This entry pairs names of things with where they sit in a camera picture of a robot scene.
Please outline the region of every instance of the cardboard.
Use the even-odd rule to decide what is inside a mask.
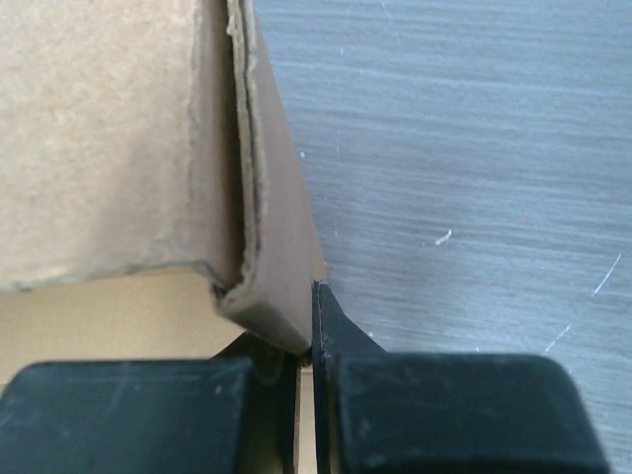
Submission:
[[[212,356],[217,313],[306,351],[325,267],[252,2],[0,8],[0,376]]]

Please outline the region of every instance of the black clamp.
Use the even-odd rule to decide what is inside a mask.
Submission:
[[[575,385],[533,355],[389,354],[313,287],[320,474],[607,473]],[[0,473],[294,473],[303,360],[47,362],[0,399]]]

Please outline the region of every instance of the brushed metal surface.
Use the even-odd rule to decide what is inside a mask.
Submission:
[[[259,10],[349,315],[388,350],[561,361],[632,472],[632,3]]]

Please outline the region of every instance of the table surface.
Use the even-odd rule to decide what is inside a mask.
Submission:
[[[350,317],[559,360],[632,472],[632,2],[258,7]]]

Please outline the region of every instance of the torn cardboard edge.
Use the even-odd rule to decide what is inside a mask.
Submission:
[[[296,354],[311,346],[311,284],[325,266],[300,163],[251,0],[228,0],[244,196],[242,281],[219,312]]]

